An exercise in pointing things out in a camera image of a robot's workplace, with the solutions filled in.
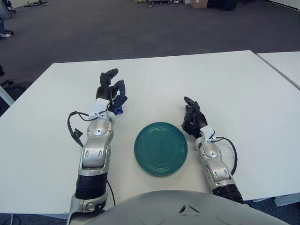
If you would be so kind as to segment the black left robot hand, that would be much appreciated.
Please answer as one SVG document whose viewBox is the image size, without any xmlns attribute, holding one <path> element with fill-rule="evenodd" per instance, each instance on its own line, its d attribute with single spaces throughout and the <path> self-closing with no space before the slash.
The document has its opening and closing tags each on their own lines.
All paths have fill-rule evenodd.
<svg viewBox="0 0 300 225">
<path fill-rule="evenodd" d="M 89 119 L 106 117 L 107 112 L 115 115 L 123 113 L 122 105 L 127 101 L 124 80 L 117 81 L 111 85 L 111 80 L 118 74 L 117 68 L 111 69 L 100 75 L 100 86 L 96 92 L 96 100 L 93 111 L 89 114 Z"/>
</svg>

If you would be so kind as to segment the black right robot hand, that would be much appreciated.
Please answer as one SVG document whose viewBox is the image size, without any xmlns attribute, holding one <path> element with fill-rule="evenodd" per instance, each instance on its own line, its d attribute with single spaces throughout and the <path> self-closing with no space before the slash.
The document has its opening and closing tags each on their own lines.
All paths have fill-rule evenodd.
<svg viewBox="0 0 300 225">
<path fill-rule="evenodd" d="M 215 140 L 215 131 L 208 125 L 198 103 L 188 97 L 184 97 L 184 101 L 186 102 L 186 111 L 181 125 L 182 129 L 196 139 L 204 137 L 206 142 Z"/>
</svg>

